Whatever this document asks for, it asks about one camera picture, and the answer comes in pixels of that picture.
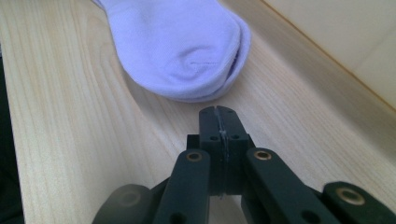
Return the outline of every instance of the sock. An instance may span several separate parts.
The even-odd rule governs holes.
[[[216,0],[93,0],[106,11],[124,70],[182,102],[216,99],[248,56],[248,26]]]

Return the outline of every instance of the wood grain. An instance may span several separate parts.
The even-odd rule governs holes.
[[[247,64],[226,96],[182,104],[124,73],[91,1],[0,2],[27,223],[90,223],[115,188],[155,186],[209,105],[236,110],[308,186],[345,180],[396,211],[395,111],[259,0],[223,4],[252,30]],[[245,223],[238,198],[212,199],[210,223]]]

